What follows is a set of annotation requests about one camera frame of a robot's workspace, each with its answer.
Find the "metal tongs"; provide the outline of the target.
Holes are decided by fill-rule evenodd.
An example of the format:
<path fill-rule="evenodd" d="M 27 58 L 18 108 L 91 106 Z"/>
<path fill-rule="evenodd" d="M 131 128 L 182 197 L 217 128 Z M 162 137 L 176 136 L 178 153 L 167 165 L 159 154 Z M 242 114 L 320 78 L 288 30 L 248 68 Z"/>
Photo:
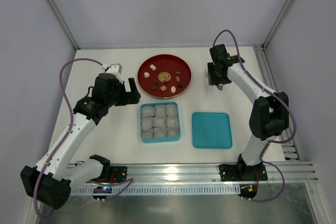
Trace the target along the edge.
<path fill-rule="evenodd" d="M 222 76 L 218 75 L 215 71 L 206 70 L 206 77 L 209 86 L 215 86 L 219 91 L 223 90 Z"/>

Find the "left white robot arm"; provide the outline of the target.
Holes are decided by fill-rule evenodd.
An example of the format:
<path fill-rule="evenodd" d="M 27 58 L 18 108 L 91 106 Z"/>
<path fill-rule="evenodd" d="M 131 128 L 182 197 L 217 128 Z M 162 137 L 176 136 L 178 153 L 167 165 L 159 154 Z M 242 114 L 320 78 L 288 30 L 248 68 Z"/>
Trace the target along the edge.
<path fill-rule="evenodd" d="M 80 99 L 70 114 L 70 122 L 59 139 L 34 167 L 25 166 L 20 173 L 26 194 L 53 210 L 60 209 L 72 190 L 94 180 L 108 181 L 111 163 L 97 154 L 82 165 L 67 171 L 77 149 L 113 106 L 137 104 L 140 93 L 134 78 L 128 79 L 130 91 L 112 73 L 101 73 L 91 87 L 91 94 Z"/>

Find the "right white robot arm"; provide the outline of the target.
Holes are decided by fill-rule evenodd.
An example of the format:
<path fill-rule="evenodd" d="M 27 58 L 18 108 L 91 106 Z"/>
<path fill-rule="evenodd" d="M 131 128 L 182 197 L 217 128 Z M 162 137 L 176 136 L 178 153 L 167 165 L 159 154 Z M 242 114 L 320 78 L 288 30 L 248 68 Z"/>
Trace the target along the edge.
<path fill-rule="evenodd" d="M 248 74 L 244 60 L 231 56 L 225 45 L 209 50 L 212 62 L 207 64 L 208 83 L 222 90 L 226 84 L 236 84 L 252 103 L 249 119 L 250 140 L 239 154 L 236 164 L 219 166 L 223 182 L 267 180 L 263 155 L 270 142 L 280 136 L 289 126 L 289 99 L 286 93 L 277 93 Z"/>

